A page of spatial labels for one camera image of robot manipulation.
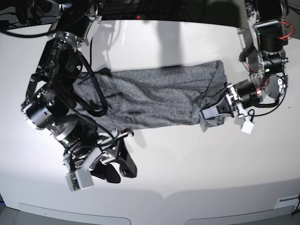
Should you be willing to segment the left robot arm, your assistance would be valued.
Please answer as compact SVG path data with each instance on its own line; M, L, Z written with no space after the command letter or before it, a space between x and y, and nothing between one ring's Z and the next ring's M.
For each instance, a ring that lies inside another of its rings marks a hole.
M288 76L285 71L289 59L284 46L295 33L286 18L289 5L286 0L245 1L252 45L243 52L242 62L249 69L250 79L235 85L228 84L223 97L200 111L202 119L234 117L251 120L254 108L275 111L282 104Z

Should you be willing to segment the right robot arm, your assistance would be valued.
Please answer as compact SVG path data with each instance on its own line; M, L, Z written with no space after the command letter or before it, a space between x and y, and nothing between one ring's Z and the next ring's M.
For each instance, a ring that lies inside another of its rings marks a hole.
M110 183L135 178L137 167L124 144L133 131L98 133L96 118L106 115L108 103L80 51L82 43L92 40L104 1L60 0L59 6L53 38L30 77L22 112L34 128L49 130L64 147L66 178L75 188L91 185L93 177Z

